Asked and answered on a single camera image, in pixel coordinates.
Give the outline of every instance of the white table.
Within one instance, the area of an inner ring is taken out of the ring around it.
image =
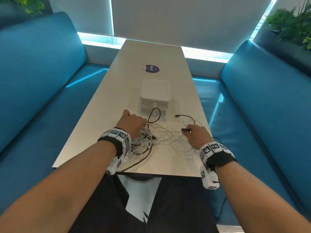
[[[148,73],[145,71],[146,65],[157,66],[160,70]],[[145,78],[166,80],[170,84],[171,101],[166,121],[161,119],[159,124],[171,131],[180,131],[184,128],[183,121],[190,119],[175,118],[174,115],[186,114],[200,121],[210,132],[181,47],[126,40],[53,167],[59,167],[96,143],[104,131],[116,125],[124,109],[138,115],[142,81]],[[173,146],[184,151],[191,148],[185,137],[174,142]],[[138,161],[139,157],[134,157],[122,162],[120,170]],[[201,165],[198,152],[194,149],[181,153],[173,150],[169,143],[163,143],[154,146],[145,161],[126,172],[200,177]]]

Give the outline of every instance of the green plant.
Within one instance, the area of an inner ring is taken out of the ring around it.
[[[16,3],[31,15],[42,15],[44,4],[40,0],[0,0],[0,2]]]
[[[311,50],[311,0],[305,0],[302,6],[298,9],[294,7],[291,11],[276,10],[267,17],[266,23],[279,34],[280,40],[286,39]]]

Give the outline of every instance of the white storage box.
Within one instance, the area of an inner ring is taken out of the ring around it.
[[[149,116],[152,109],[158,107],[161,110],[161,117],[165,117],[170,100],[169,82],[154,79],[143,80],[140,99],[142,115]],[[158,117],[159,111],[154,110],[152,116]]]

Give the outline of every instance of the floor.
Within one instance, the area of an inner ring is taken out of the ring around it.
[[[147,215],[150,213],[161,177],[155,177],[148,181],[135,181],[124,175],[118,175],[118,177],[130,195],[126,210],[143,222],[144,212]],[[217,228],[220,233],[244,232],[241,227],[236,226],[217,225]]]

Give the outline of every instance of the forearm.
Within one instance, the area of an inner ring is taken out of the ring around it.
[[[68,232],[96,189],[116,149],[100,141],[31,188],[0,217],[1,232]]]
[[[311,224],[266,184],[231,162],[215,171],[246,233],[311,232]]]

